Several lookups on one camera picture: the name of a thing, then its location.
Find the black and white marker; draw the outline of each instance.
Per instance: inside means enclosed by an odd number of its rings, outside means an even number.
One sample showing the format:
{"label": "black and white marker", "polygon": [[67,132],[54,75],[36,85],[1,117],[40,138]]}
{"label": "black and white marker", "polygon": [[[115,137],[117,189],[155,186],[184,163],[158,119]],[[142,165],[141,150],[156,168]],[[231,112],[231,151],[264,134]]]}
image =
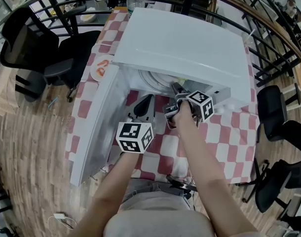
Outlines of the black and white marker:
{"label": "black and white marker", "polygon": [[123,152],[143,154],[154,134],[150,123],[120,122],[115,138]]}
{"label": "black and white marker", "polygon": [[196,90],[195,92],[190,93],[186,98],[190,102],[200,106],[202,122],[207,121],[214,114],[212,97]]}

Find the fridge door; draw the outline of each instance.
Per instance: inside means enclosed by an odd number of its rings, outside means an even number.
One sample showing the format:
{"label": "fridge door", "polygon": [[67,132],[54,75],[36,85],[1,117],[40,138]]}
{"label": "fridge door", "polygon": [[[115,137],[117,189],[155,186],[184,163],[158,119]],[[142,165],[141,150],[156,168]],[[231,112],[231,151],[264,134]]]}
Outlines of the fridge door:
{"label": "fridge door", "polygon": [[130,86],[116,65],[109,65],[91,104],[74,160],[71,183],[79,186],[103,167],[118,123],[124,115]]}

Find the table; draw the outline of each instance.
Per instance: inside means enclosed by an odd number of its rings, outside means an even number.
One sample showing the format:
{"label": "table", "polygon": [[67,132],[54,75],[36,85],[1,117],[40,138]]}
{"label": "table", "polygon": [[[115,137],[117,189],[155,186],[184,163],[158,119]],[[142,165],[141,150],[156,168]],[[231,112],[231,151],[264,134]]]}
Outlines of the table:
{"label": "table", "polygon": [[[284,36],[290,38],[290,35],[287,33],[287,31],[281,25],[279,25],[278,23],[276,23],[275,25],[279,29],[280,33],[282,33]],[[298,84],[299,90],[301,91],[301,63],[298,64],[297,66],[295,66],[292,69],[293,69],[293,74],[294,74],[295,82]],[[289,85],[289,86],[283,88],[281,90],[281,92],[283,94],[285,94],[285,93],[291,92],[293,90],[295,90],[294,84]],[[301,104],[298,104],[298,103],[292,104],[292,105],[288,105],[287,106],[287,111],[290,111],[290,110],[293,110],[293,109],[296,109],[296,108],[299,108],[299,107],[301,107]]]}
{"label": "table", "polygon": [[[99,84],[90,76],[90,65],[94,59],[103,54],[114,54],[126,27],[128,18],[126,8],[116,7],[110,15],[103,31],[101,32],[92,54],[88,60],[70,118],[65,157],[75,159],[78,143],[82,136],[93,96]],[[250,61],[249,50],[245,49],[248,58],[248,69],[251,80],[252,103],[237,111],[226,111],[215,114],[206,123],[202,123],[199,132],[211,151],[221,163],[229,183],[249,182],[253,166],[256,145],[256,133],[259,125],[257,115],[257,99],[253,69]],[[133,103],[143,94],[131,91],[127,97],[126,105]],[[169,130],[166,126],[162,106],[168,102],[167,97],[156,96],[156,136],[143,155],[140,155],[133,178],[146,178],[166,182],[166,175],[188,181],[191,173],[188,161],[179,141],[176,130]],[[116,141],[109,155],[105,171],[110,171],[120,154]]]}

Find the white cable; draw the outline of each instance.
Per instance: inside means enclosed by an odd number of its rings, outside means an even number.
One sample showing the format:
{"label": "white cable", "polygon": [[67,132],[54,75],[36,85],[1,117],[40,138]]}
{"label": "white cable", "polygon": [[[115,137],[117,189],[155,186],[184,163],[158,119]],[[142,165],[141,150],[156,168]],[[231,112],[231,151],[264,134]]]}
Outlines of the white cable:
{"label": "white cable", "polygon": [[[49,225],[49,220],[50,220],[50,218],[55,218],[54,216],[50,216],[48,219],[47,219],[47,228],[48,228],[48,230],[50,231],[50,233],[51,233],[51,235],[53,235],[53,233],[52,233],[52,231],[51,231],[51,229],[50,229],[50,225]],[[69,218],[69,217],[65,217],[65,219],[70,219],[70,220],[72,220],[74,223],[75,223],[75,225],[77,226],[77,222],[74,220],[74,219],[72,219],[72,218]],[[70,228],[66,223],[64,223],[62,220],[60,220],[60,219],[56,219],[58,222],[60,222],[64,227],[66,227],[67,229],[69,229],[69,230],[73,230],[73,228]]]}

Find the white mini fridge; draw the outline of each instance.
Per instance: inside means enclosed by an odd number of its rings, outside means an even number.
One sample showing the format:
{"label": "white mini fridge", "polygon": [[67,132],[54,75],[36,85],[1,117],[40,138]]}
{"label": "white mini fridge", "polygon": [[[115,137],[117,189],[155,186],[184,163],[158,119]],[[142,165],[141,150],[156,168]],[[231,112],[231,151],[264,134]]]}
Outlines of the white mini fridge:
{"label": "white mini fridge", "polygon": [[178,81],[226,111],[250,104],[249,77],[241,36],[185,15],[136,8],[90,107],[71,183],[80,185],[106,164],[131,89],[173,97],[170,84]]}

